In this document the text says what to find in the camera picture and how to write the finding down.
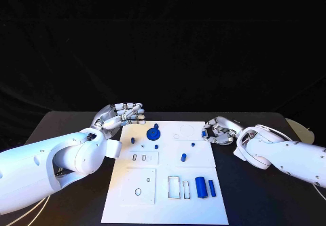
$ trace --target rectangular hole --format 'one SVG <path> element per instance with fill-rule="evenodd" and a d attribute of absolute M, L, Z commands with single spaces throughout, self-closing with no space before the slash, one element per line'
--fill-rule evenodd
<path fill-rule="evenodd" d="M 180 180 L 179 177 L 167 177 L 169 182 L 169 198 L 179 199 L 180 198 Z"/>
<path fill-rule="evenodd" d="M 185 180 L 182 183 L 183 183 L 183 194 L 185 194 L 185 199 L 190 199 L 189 181 Z"/>

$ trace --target robotic hand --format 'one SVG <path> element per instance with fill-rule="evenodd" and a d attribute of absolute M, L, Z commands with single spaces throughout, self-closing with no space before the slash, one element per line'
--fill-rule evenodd
<path fill-rule="evenodd" d="M 208 128 L 216 137 L 208 136 Z M 281 134 L 288 141 L 271 131 Z M 244 128 L 239 122 L 224 117 L 213 118 L 202 129 L 203 140 L 228 145 L 237 138 L 234 155 L 248 161 L 260 169 L 273 164 L 278 170 L 313 185 L 326 187 L 326 149 L 323 147 L 293 142 L 273 128 L 255 125 Z"/>
<path fill-rule="evenodd" d="M 104 157 L 118 158 L 120 126 L 144 124 L 143 104 L 105 106 L 91 127 L 0 153 L 0 215 L 13 212 L 94 173 Z M 53 172 L 53 163 L 68 173 Z"/>

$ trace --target black background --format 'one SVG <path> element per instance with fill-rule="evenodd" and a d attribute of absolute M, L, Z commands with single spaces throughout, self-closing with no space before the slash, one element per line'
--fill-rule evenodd
<path fill-rule="evenodd" d="M 0 8 L 0 145 L 46 112 L 278 112 L 326 145 L 325 1 L 22 1 Z"/>

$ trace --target blue knob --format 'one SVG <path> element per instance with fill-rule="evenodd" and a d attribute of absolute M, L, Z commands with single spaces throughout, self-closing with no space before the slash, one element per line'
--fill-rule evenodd
<path fill-rule="evenodd" d="M 186 161 L 186 154 L 182 154 L 182 161 Z"/>

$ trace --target white platform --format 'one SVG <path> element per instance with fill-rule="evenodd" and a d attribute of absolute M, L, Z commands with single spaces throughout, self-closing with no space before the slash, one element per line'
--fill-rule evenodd
<path fill-rule="evenodd" d="M 150 141 L 146 132 L 154 123 L 159 124 L 162 137 Z M 120 139 L 123 149 L 114 165 L 102 223 L 228 225 L 211 143 L 201 138 L 203 124 L 195 121 L 147 121 L 146 125 L 124 126 Z M 133 161 L 133 152 L 137 155 L 149 153 L 153 159 L 147 159 L 149 165 L 146 161 Z M 154 152 L 159 152 L 159 164 Z M 185 162 L 180 161 L 182 153 L 188 155 Z M 167 197 L 167 177 L 180 178 L 180 199 Z M 209 196 L 205 199 L 198 198 L 196 177 L 206 180 Z M 189 200 L 183 198 L 186 180 Z M 213 181 L 216 197 L 211 196 L 209 180 Z M 141 189 L 140 195 L 136 195 L 136 189 Z"/>

